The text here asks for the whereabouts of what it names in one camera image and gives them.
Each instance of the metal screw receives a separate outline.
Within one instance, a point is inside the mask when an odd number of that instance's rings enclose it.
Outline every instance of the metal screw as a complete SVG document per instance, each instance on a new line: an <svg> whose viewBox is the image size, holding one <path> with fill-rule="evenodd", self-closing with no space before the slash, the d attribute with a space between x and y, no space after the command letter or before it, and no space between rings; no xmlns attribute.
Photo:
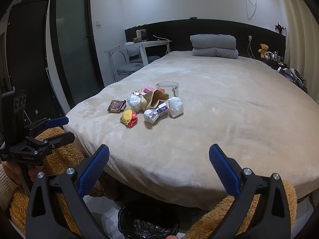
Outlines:
<svg viewBox="0 0 319 239"><path fill-rule="evenodd" d="M66 170L66 173L67 173L67 174L73 174L73 173L74 173L74 169L73 169L73 168L68 168L68 169Z"/></svg>
<svg viewBox="0 0 319 239"><path fill-rule="evenodd" d="M244 174L246 174L246 175L251 175L251 173L252 173L251 169L249 169L249 168L245 168L243 171L244 171Z"/></svg>
<svg viewBox="0 0 319 239"><path fill-rule="evenodd" d="M37 175L38 178L42 178L43 176L44 176L44 172L39 172Z"/></svg>
<svg viewBox="0 0 319 239"><path fill-rule="evenodd" d="M274 177L275 180L280 179L280 175L278 173L274 173L272 176Z"/></svg>

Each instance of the curtain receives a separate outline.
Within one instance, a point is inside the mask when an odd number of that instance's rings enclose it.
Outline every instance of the curtain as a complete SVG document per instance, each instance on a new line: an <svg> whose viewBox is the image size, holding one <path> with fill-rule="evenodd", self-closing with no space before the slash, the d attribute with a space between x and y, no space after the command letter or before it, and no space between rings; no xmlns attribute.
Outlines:
<svg viewBox="0 0 319 239"><path fill-rule="evenodd" d="M303 0L282 0L288 22L285 63L298 68L319 105L319 25Z"/></svg>

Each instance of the gray seat cushion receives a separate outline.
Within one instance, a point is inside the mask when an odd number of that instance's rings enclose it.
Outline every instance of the gray seat cushion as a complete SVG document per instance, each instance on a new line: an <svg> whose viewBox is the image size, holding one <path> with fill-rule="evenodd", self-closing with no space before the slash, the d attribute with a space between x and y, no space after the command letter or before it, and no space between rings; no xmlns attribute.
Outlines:
<svg viewBox="0 0 319 239"><path fill-rule="evenodd" d="M147 57L147 61L148 63L152 63L155 60L160 59L160 56L149 56ZM137 58L137 59L133 59L130 61L130 63L143 63L142 58Z"/></svg>
<svg viewBox="0 0 319 239"><path fill-rule="evenodd" d="M129 63L126 65L122 65L117 68L117 73L130 73L130 72L136 72L137 70L140 70L143 67L143 64L141 63Z"/></svg>

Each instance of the gray quilt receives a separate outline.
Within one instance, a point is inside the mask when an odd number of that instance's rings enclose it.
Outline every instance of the gray quilt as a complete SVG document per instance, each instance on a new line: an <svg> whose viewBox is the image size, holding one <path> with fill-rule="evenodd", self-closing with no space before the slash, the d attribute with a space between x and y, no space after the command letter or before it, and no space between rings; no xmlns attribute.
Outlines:
<svg viewBox="0 0 319 239"><path fill-rule="evenodd" d="M193 48L193 56L199 57L225 57L225 58L238 58L237 49L228 49L228 48Z"/></svg>
<svg viewBox="0 0 319 239"><path fill-rule="evenodd" d="M191 36L190 41L196 48L236 48L236 39L231 35L197 34Z"/></svg>

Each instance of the human hand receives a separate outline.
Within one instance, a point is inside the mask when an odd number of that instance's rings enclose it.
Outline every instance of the human hand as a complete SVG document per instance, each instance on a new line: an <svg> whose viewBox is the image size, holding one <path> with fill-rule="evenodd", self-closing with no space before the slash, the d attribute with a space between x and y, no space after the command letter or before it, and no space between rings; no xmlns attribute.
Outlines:
<svg viewBox="0 0 319 239"><path fill-rule="evenodd" d="M8 160L1 163L5 174L16 184L21 185L20 179L18 177L18 175L21 174L21 167L17 164L17 162ZM33 166L29 169L28 173L30 175L31 181L34 182L36 175L38 174L38 172L42 171L42 168L43 166Z"/></svg>

